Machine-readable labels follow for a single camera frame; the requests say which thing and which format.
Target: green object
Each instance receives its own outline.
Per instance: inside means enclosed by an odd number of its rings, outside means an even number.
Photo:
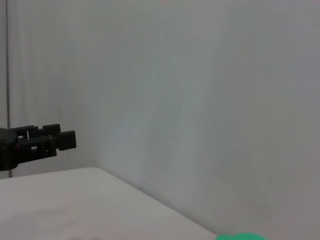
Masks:
[[[238,235],[220,235],[215,240],[267,240],[254,233],[240,233]]]

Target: vertical pole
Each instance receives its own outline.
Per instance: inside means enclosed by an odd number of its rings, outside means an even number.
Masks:
[[[9,82],[9,0],[4,0],[5,5],[5,65],[6,65],[6,116],[7,128],[10,128],[10,82]],[[9,170],[9,178],[12,178],[12,170]]]

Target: white backdrop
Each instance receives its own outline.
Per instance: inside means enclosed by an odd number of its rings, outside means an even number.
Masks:
[[[11,0],[12,125],[216,233],[319,238],[320,3]]]

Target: white table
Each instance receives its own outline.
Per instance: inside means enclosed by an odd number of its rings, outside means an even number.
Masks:
[[[2,240],[214,240],[98,168],[0,180]]]

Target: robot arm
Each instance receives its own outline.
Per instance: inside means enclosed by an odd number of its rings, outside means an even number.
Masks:
[[[19,164],[45,159],[77,147],[75,131],[61,132],[59,124],[0,128],[0,171]]]

